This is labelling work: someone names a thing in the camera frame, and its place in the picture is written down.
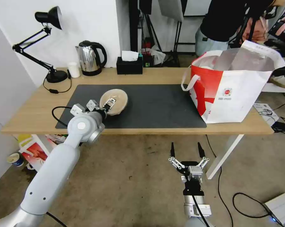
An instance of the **floor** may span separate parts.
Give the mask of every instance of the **floor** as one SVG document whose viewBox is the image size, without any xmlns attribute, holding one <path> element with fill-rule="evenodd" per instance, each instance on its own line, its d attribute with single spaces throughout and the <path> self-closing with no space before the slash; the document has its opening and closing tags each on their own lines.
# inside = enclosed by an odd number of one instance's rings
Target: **floor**
<svg viewBox="0 0 285 227">
<path fill-rule="evenodd" d="M 285 102 L 285 97 L 262 93 L 258 100 L 276 108 Z M 285 106 L 276 112 L 285 117 Z M 209 140 L 218 154 L 227 136 L 209 136 Z M 197 142 L 214 160 L 205 136 L 103 135 L 93 146 L 81 147 L 80 160 L 50 212 L 68 227 L 184 226 L 184 185 L 168 162 L 172 141 L 179 160 L 199 160 Z M 203 179 L 205 202 L 212 209 L 210 221 L 217 227 L 231 226 L 218 196 L 218 174 L 212 180 Z M 16 167 L 3 175 L 0 218 L 19 205 L 28 184 L 27 176 Z M 270 218 L 242 216 L 232 206 L 232 196 L 244 192 L 265 202 L 285 192 L 285 135 L 245 136 L 223 165 L 220 191 L 234 226 L 277 226 Z M 237 204 L 251 215 L 263 213 L 259 205 L 246 198 L 238 198 Z M 46 216 L 41 226 L 60 225 Z"/>
</svg>

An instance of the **desk lamp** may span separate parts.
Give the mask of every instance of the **desk lamp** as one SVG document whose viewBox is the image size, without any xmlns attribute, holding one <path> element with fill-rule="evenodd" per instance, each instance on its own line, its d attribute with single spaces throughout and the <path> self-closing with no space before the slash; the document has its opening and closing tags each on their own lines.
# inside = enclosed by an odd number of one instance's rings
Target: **desk lamp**
<svg viewBox="0 0 285 227">
<path fill-rule="evenodd" d="M 66 72 L 61 71 L 61 70 L 56 70 L 53 68 L 53 65 L 45 63 L 43 61 L 40 61 L 38 59 L 36 59 L 35 57 L 32 57 L 31 55 L 27 54 L 24 52 L 24 50 L 28 47 L 30 47 L 31 45 L 37 43 L 38 41 L 42 40 L 43 38 L 49 36 L 51 34 L 51 27 L 48 26 L 48 24 L 52 24 L 54 27 L 62 30 L 62 18 L 61 18 L 61 10 L 58 6 L 53 7 L 52 9 L 49 10 L 49 12 L 36 12 L 35 13 L 35 19 L 42 23 L 42 25 L 44 26 L 44 28 L 42 30 L 40 30 L 39 32 L 35 33 L 34 35 L 30 36 L 29 38 L 25 39 L 24 41 L 13 45 L 12 49 L 17 52 L 20 53 L 21 55 L 29 58 L 30 60 L 34 61 L 35 63 L 43 66 L 44 68 L 46 68 L 49 72 L 46 76 L 46 79 L 49 83 L 58 83 L 61 82 L 65 79 L 67 79 L 68 75 Z M 46 34 L 33 41 L 33 42 L 29 42 L 26 43 L 28 40 L 32 39 L 33 37 L 39 35 L 40 33 L 45 32 Z"/>
</svg>

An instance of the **wooden desk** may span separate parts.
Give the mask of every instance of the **wooden desk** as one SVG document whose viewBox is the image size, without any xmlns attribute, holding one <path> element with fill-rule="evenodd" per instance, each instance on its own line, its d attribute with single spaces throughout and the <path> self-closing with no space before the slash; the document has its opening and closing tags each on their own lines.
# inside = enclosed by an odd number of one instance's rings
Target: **wooden desk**
<svg viewBox="0 0 285 227">
<path fill-rule="evenodd" d="M 72 79 L 72 87 L 68 92 L 51 94 L 40 86 L 32 97 L 19 109 L 14 117 L 2 128 L 6 134 L 67 134 L 66 129 L 56 129 L 57 121 L 52 117 L 51 110 L 56 106 L 67 105 L 75 88 L 79 84 L 180 84 L 186 68 L 144 68 L 143 75 L 117 75 L 115 68 L 105 68 L 97 76 L 81 76 Z M 58 84 L 45 83 L 47 88 L 66 90 L 70 81 Z M 57 117 L 63 109 L 55 111 Z M 209 179 L 222 165 L 227 156 L 240 141 L 244 134 L 272 134 L 273 130 L 252 108 L 241 123 L 208 124 L 207 128 L 177 128 L 177 129 L 105 129 L 103 134 L 229 134 L 238 135 L 232 138 L 227 146 L 227 152 L 217 157 L 215 166 L 207 172 Z"/>
</svg>

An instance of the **stainless steel kettle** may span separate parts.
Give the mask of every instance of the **stainless steel kettle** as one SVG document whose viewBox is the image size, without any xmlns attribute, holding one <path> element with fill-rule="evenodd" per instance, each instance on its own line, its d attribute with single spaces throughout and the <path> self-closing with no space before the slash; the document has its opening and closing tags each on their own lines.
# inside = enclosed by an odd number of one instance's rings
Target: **stainless steel kettle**
<svg viewBox="0 0 285 227">
<path fill-rule="evenodd" d="M 105 48 L 96 42 L 82 41 L 75 47 L 79 56 L 79 63 L 82 72 L 86 76 L 95 76 L 102 72 L 102 68 L 107 63 L 107 53 Z M 101 62 L 97 49 L 101 49 L 104 61 Z"/>
</svg>

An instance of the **black tissue box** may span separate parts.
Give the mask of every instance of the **black tissue box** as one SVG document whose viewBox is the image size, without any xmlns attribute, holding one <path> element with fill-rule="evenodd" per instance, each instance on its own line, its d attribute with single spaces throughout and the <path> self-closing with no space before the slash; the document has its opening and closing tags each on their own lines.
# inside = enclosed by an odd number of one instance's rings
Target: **black tissue box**
<svg viewBox="0 0 285 227">
<path fill-rule="evenodd" d="M 143 58 L 138 57 L 136 61 L 123 61 L 121 57 L 116 62 L 117 74 L 142 74 Z"/>
</svg>

